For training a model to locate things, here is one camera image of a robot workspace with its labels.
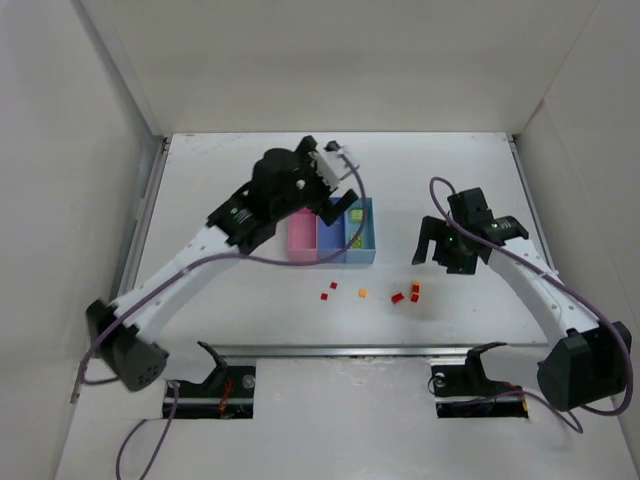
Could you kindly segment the red orange lego stack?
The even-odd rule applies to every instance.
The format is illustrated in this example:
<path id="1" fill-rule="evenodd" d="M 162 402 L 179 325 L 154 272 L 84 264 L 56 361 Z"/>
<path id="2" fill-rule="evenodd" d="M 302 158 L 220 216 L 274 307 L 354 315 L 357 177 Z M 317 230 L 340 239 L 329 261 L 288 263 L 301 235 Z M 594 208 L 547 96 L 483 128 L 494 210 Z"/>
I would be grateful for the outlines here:
<path id="1" fill-rule="evenodd" d="M 417 303 L 420 300 L 421 284 L 419 282 L 413 282 L 411 287 L 410 301 Z"/>

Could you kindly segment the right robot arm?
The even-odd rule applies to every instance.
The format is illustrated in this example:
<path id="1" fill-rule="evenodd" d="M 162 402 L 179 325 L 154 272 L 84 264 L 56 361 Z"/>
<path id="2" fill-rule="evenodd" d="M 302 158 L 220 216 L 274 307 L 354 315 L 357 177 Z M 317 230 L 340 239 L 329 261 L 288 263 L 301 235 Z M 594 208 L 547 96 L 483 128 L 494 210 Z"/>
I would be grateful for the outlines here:
<path id="1" fill-rule="evenodd" d="M 441 368 L 440 396 L 493 396 L 514 385 L 566 412 L 620 394 L 610 413 L 624 412 L 634 390 L 627 327 L 567 287 L 515 217 L 493 215 L 481 189 L 453 192 L 447 201 L 440 217 L 422 219 L 413 264 L 432 258 L 449 274 L 473 275 L 484 263 L 533 316 L 548 349 L 535 354 L 502 341 L 474 347 L 464 364 Z"/>

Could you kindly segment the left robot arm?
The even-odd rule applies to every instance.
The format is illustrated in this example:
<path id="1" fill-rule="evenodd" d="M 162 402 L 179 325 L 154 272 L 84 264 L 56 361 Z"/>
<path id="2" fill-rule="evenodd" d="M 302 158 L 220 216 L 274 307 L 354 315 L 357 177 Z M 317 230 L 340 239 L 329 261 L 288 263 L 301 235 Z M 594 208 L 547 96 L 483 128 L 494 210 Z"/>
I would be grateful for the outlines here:
<path id="1" fill-rule="evenodd" d="M 255 250 L 276 233 L 278 223 L 308 209 L 332 225 L 365 196 L 365 188 L 331 199 L 340 183 L 358 178 L 359 166 L 335 141 L 320 148 L 313 136 L 293 150 L 267 150 L 253 166 L 251 178 L 210 213 L 193 239 L 141 286 L 116 299 L 94 300 L 85 311 L 90 347 L 87 359 L 99 357 L 128 391 L 140 391 L 174 365 L 157 338 L 168 322 L 215 277 L 240 261 L 276 265 Z"/>

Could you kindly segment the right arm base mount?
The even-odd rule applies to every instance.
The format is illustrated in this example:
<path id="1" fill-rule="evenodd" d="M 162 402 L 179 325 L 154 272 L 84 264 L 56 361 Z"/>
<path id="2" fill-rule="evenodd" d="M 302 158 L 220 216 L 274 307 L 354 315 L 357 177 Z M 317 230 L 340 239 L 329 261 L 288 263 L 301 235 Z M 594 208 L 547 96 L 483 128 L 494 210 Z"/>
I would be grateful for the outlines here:
<path id="1" fill-rule="evenodd" d="M 518 391 L 517 386 L 486 376 L 481 355 L 504 346 L 504 342 L 480 345 L 467 352 L 463 363 L 431 366 L 428 389 L 436 398 L 439 419 L 529 418 L 524 396 L 507 395 Z"/>

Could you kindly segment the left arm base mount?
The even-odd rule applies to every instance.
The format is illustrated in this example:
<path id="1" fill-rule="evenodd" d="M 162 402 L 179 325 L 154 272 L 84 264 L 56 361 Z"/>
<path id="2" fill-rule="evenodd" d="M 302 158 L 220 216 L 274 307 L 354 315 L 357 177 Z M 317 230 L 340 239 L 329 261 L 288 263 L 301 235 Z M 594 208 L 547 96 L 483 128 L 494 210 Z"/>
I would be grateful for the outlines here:
<path id="1" fill-rule="evenodd" d="M 184 420 L 245 420 L 254 415 L 257 361 L 225 357 L 200 341 L 187 355 L 174 355 L 164 374 L 178 383 L 165 388 L 162 417 Z"/>

